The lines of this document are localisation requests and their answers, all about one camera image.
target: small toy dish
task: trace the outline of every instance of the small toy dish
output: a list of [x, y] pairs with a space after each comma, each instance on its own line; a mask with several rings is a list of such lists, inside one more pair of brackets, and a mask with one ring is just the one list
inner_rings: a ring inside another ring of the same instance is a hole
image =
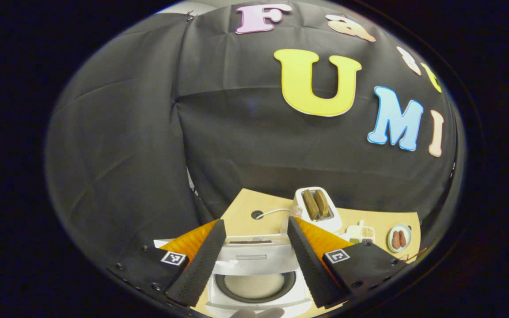
[[[404, 232], [404, 237], [406, 238], [406, 246], [403, 246], [400, 248], [394, 248], [392, 246], [392, 238], [394, 237], [394, 232], [397, 232], [397, 231]], [[392, 251], [394, 253], [402, 252], [403, 250], [408, 248], [408, 246], [410, 246], [411, 242], [412, 242], [412, 230], [410, 230], [410, 228], [405, 224], [398, 224], [398, 225], [394, 226], [388, 232], [388, 238], [387, 238], [388, 248], [390, 248], [390, 251]]]

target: tan tabletop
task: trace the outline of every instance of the tan tabletop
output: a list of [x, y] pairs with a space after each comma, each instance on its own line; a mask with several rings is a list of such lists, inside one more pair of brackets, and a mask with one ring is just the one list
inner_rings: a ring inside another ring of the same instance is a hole
[[[274, 197], [272, 195], [242, 189], [227, 211], [225, 211], [221, 219], [225, 220], [225, 231], [228, 236], [279, 234], [282, 221], [285, 217], [289, 216], [288, 211], [271, 213], [259, 220], [253, 219], [251, 217], [251, 213], [256, 210], [268, 212], [281, 208], [289, 209], [291, 208], [291, 205], [292, 199]], [[338, 207], [337, 211], [339, 212], [343, 222], [343, 226], [339, 230], [339, 234], [345, 233], [348, 226], [359, 225], [359, 221], [364, 220], [365, 226], [370, 226], [374, 229], [376, 245], [394, 255], [394, 257], [406, 259], [410, 256], [414, 256], [420, 249], [420, 237], [422, 237], [422, 234], [420, 232], [418, 214], [415, 212], [372, 212], [342, 209]], [[409, 243], [408, 248], [404, 251], [400, 253], [392, 253], [388, 249], [387, 238], [392, 227], [398, 224], [408, 225], [412, 228], [412, 241]], [[208, 302], [207, 290], [204, 290], [203, 294], [200, 296], [198, 306], [193, 309], [209, 316], [209, 312], [205, 309], [206, 302]], [[323, 314], [324, 312], [335, 310], [340, 306], [341, 305], [325, 310], [324, 308], [317, 308], [313, 304], [311, 308], [303, 314], [303, 317], [314, 317], [319, 314]]]

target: blue letter m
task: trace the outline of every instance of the blue letter m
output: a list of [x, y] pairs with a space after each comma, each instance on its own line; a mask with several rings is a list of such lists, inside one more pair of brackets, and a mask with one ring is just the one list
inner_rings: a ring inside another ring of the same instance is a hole
[[378, 105], [378, 119], [374, 131], [368, 134], [368, 141], [374, 144], [385, 144], [388, 141], [386, 135], [387, 126], [390, 127], [390, 143], [396, 145], [400, 140], [400, 148], [408, 151], [416, 150], [416, 140], [420, 129], [420, 119], [424, 113], [423, 106], [412, 100], [402, 115], [400, 103], [396, 93], [390, 88], [377, 86], [374, 93], [380, 99]]

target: toy washing machine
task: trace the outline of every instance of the toy washing machine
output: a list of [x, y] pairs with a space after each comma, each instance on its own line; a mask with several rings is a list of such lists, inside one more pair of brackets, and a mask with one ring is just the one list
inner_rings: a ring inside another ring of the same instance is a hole
[[313, 300], [286, 234], [228, 237], [208, 280], [206, 310], [229, 318], [248, 308], [279, 307], [282, 318], [301, 316]]

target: foam letter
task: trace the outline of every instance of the foam letter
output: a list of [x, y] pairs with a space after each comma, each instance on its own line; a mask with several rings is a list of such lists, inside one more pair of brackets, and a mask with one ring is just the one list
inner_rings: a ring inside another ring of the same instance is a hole
[[432, 110], [433, 117], [433, 140], [429, 145], [429, 153], [435, 157], [441, 157], [441, 139], [443, 131], [443, 116], [436, 110]]
[[390, 128], [390, 143], [396, 145], [400, 140], [400, 148], [408, 151], [416, 150], [416, 140], [420, 129], [420, 119], [424, 112], [423, 106], [411, 100], [404, 114], [400, 111], [398, 96], [390, 88], [377, 86], [374, 93], [380, 99], [378, 104], [378, 118], [374, 131], [368, 134], [368, 141], [374, 144], [385, 144], [388, 141], [386, 127]]
[[291, 11], [292, 7], [287, 4], [259, 4], [237, 8], [243, 14], [243, 24], [235, 31], [237, 34], [248, 34], [251, 32], [270, 31], [274, 29], [273, 24], [265, 22], [265, 18], [272, 22], [282, 20], [282, 11]]
[[355, 101], [356, 73], [361, 64], [350, 58], [331, 56], [329, 61], [337, 66], [337, 95], [330, 99], [313, 95], [311, 72], [319, 60], [316, 53], [284, 49], [274, 52], [282, 64], [282, 94], [286, 102], [304, 114], [324, 117], [338, 116], [348, 111]]
[[441, 87], [439, 86], [439, 84], [437, 84], [437, 78], [435, 77], [435, 74], [433, 74], [429, 66], [425, 65], [424, 63], [420, 64], [425, 68], [425, 71], [428, 73], [429, 80], [432, 81], [433, 87], [435, 87], [435, 89], [441, 93]]
[[337, 15], [331, 15], [328, 14], [325, 16], [328, 20], [331, 20], [327, 22], [327, 25], [342, 34], [352, 35], [352, 36], [358, 36], [359, 38], [362, 38], [363, 40], [375, 42], [376, 39], [370, 35], [364, 28], [358, 24], [357, 22], [354, 22], [352, 20], [349, 20], [347, 18], [344, 18], [342, 16]]
[[416, 64], [416, 60], [410, 55], [410, 53], [406, 52], [401, 47], [396, 47], [398, 51], [400, 51], [400, 54], [402, 55], [402, 59], [404, 59], [404, 62], [408, 64], [408, 67], [410, 67], [410, 70], [414, 71], [416, 74], [421, 75], [422, 71], [420, 71], [420, 67]]

